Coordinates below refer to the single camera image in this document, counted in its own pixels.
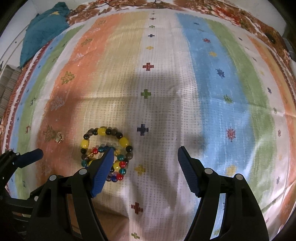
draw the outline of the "multicolored beaded bracelet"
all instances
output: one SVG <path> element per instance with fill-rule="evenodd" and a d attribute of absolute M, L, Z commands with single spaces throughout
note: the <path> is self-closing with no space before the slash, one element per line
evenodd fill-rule
<path fill-rule="evenodd" d="M 119 144 L 120 146 L 125 149 L 126 154 L 124 155 L 124 151 L 120 150 L 119 148 L 115 148 L 111 146 L 110 144 L 104 145 L 102 144 L 101 146 L 95 146 L 92 149 L 88 149 L 89 147 L 89 138 L 92 135 L 100 135 L 100 136 L 105 136 L 105 135 L 112 135 L 117 137 L 119 139 Z M 106 181 L 110 182 L 117 182 L 118 180 L 123 180 L 124 175 L 126 174 L 126 168 L 129 163 L 129 161 L 133 158 L 133 147 L 129 145 L 129 141 L 127 138 L 123 136 L 121 132 L 117 128 L 111 128 L 111 127 L 105 127 L 102 126 L 100 128 L 91 128 L 88 130 L 86 134 L 83 136 L 83 140 L 81 142 L 81 150 L 80 152 L 82 153 L 81 156 L 81 165 L 83 167 L 89 166 L 93 160 L 97 159 L 94 158 L 94 155 L 98 153 L 103 153 L 107 150 L 108 147 L 111 147 L 114 150 L 114 156 L 117 157 L 117 160 L 115 160 L 113 166 L 111 167 L 110 174 L 107 176 Z"/>

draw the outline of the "blue stripe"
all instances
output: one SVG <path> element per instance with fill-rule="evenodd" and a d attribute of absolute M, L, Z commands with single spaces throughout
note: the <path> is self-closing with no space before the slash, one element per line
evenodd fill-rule
<path fill-rule="evenodd" d="M 23 94 L 21 96 L 20 104 L 18 105 L 16 113 L 15 113 L 15 119 L 14 119 L 14 124 L 13 124 L 13 128 L 12 128 L 11 137 L 10 137 L 10 143 L 9 143 L 9 147 L 11 149 L 13 149 L 14 151 L 17 151 L 18 133 L 19 133 L 19 127 L 20 127 L 20 120 L 21 120 L 21 117 L 22 117 L 22 114 L 23 114 L 24 103 L 27 101 L 27 98 L 31 93 L 32 87 L 36 83 L 36 80 L 37 80 L 37 78 L 38 78 L 38 76 L 39 76 L 39 74 L 40 74 L 40 72 L 42 70 L 42 67 L 45 65 L 45 63 L 48 60 L 50 54 L 52 53 L 54 48 L 58 45 L 58 43 L 63 39 L 65 34 L 66 33 L 60 34 L 59 36 L 54 38 L 53 41 L 48 45 L 48 47 L 46 48 L 44 54 L 40 58 L 40 60 L 38 62 L 38 65 L 33 70 L 31 78 L 29 79 L 29 81 L 27 83 L 27 87 L 26 87 L 26 89 L 24 90 L 24 92 L 23 92 Z M 9 187 L 11 196 L 13 198 L 18 198 L 18 196 L 17 196 L 17 188 L 16 188 L 16 185 L 15 185 L 15 173 L 12 175 L 11 179 L 9 180 L 8 187 Z"/>
<path fill-rule="evenodd" d="M 235 165 L 236 173 L 243 174 L 248 180 L 255 138 L 249 104 L 236 68 L 203 18 L 181 13 L 177 17 L 188 41 L 200 101 L 204 152 L 197 158 L 220 175 L 225 175 L 226 168 Z M 209 52 L 215 52 L 217 56 L 213 57 Z M 217 69 L 222 70 L 225 77 L 219 76 Z M 233 103 L 226 103 L 224 95 L 229 96 Z M 227 138 L 228 129 L 236 131 L 232 142 Z M 213 231 L 221 226 L 223 202 L 220 200 Z"/>

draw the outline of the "red snowflake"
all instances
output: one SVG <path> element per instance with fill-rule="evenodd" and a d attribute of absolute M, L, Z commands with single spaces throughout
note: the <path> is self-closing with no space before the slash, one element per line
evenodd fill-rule
<path fill-rule="evenodd" d="M 211 40 L 209 40 L 209 39 L 203 39 L 203 41 L 206 42 L 206 43 L 210 43 L 211 42 Z"/>
<path fill-rule="evenodd" d="M 227 137 L 232 142 L 232 140 L 235 138 L 235 130 L 234 129 L 228 129 L 227 130 Z"/>

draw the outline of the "yellow cross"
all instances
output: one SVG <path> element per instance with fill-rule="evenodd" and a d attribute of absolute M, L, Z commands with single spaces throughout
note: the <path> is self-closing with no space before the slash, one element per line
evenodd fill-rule
<path fill-rule="evenodd" d="M 233 177 L 233 175 L 235 174 L 235 172 L 237 171 L 237 167 L 235 165 L 231 165 L 229 167 L 226 168 L 226 176 L 228 177 Z"/>
<path fill-rule="evenodd" d="M 215 52 L 209 52 L 209 55 L 213 56 L 213 57 L 217 57 L 217 54 Z"/>
<path fill-rule="evenodd" d="M 51 13 L 50 15 L 59 15 L 59 11 L 55 11 L 55 12 Z"/>
<path fill-rule="evenodd" d="M 138 166 L 135 168 L 135 171 L 138 173 L 138 176 L 141 176 L 142 173 L 146 172 L 146 168 L 143 168 L 142 165 L 138 165 Z"/>

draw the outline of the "dark blue cross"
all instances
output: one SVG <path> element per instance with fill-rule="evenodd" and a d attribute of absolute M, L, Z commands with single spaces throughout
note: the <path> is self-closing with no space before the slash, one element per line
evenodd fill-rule
<path fill-rule="evenodd" d="M 145 132 L 149 132 L 149 128 L 145 128 L 145 124 L 141 124 L 141 127 L 138 127 L 137 131 L 140 132 L 140 136 L 144 136 Z"/>

